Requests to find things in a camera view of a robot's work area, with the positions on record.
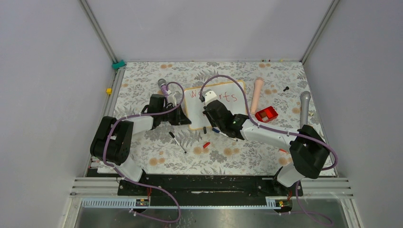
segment leaf pattern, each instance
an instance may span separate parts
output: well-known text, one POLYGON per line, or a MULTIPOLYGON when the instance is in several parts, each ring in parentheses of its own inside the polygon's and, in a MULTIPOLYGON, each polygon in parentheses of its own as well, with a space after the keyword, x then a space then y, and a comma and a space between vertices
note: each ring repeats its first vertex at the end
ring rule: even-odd
MULTIPOLYGON (((114 117, 139 113, 149 103, 151 94, 160 91, 157 81, 179 82, 184 88, 201 86, 214 75, 229 75, 245 82, 248 104, 254 92, 254 82, 262 77, 265 84, 260 93, 258 109, 273 106, 278 117, 270 124, 286 128, 299 128, 299 95, 309 91, 305 71, 301 63, 282 62, 129 62, 126 65, 114 117)), ((211 84, 225 82, 216 78, 211 84)), ((170 86, 179 91, 178 86, 170 86)), ((308 124, 323 135, 313 100, 309 103, 308 124)), ((282 163, 291 161, 291 155, 263 142, 234 142, 210 129, 191 131, 188 126, 171 126, 162 123, 156 129, 132 136, 130 159, 147 173, 205 174, 205 175, 274 175, 282 163), (175 134, 186 149, 183 153, 168 132, 175 134), (211 144, 203 149, 206 142, 211 144)), ((98 172, 114 172, 100 163, 98 172)), ((321 175, 334 175, 333 170, 321 175)))

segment gray wall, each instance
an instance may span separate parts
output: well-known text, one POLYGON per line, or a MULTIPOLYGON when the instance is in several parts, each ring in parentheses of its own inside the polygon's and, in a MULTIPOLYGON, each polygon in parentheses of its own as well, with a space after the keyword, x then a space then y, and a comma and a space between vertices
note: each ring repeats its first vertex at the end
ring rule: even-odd
POLYGON ((110 66, 78 1, 0 1, 0 227, 58 225, 110 66))
POLYGON ((403 216, 403 1, 342 0, 306 64, 366 228, 403 216))
POLYGON ((126 61, 302 58, 331 0, 88 0, 126 61))

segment green clamp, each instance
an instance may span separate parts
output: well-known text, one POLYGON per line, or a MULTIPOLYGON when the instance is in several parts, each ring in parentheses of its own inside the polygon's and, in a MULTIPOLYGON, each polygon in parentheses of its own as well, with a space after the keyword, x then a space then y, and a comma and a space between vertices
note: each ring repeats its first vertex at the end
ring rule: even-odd
POLYGON ((123 67, 124 65, 126 65, 126 63, 123 60, 120 60, 120 62, 112 64, 112 68, 116 70, 123 67))

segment black marker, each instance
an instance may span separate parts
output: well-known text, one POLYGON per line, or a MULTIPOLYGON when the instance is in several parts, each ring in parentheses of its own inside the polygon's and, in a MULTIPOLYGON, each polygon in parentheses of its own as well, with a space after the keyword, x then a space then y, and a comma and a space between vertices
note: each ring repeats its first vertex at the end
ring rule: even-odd
POLYGON ((181 144, 178 142, 178 140, 175 139, 175 135, 173 135, 172 132, 169 132, 169 134, 171 135, 171 137, 173 138, 173 140, 175 140, 176 144, 178 144, 178 146, 181 147, 181 149, 183 150, 183 152, 187 153, 185 148, 183 146, 181 146, 181 144))

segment red box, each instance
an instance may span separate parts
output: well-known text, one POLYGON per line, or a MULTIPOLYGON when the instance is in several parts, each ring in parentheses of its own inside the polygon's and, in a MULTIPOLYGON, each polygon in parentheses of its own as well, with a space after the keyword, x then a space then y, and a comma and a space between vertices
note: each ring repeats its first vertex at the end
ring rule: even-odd
POLYGON ((259 121, 264 122, 264 123, 267 123, 269 121, 272 121, 272 120, 276 119, 277 116, 278 116, 278 114, 277 114, 276 110, 274 110, 274 108, 272 106, 267 107, 267 108, 265 108, 263 110, 260 110, 255 114, 255 117, 259 121))

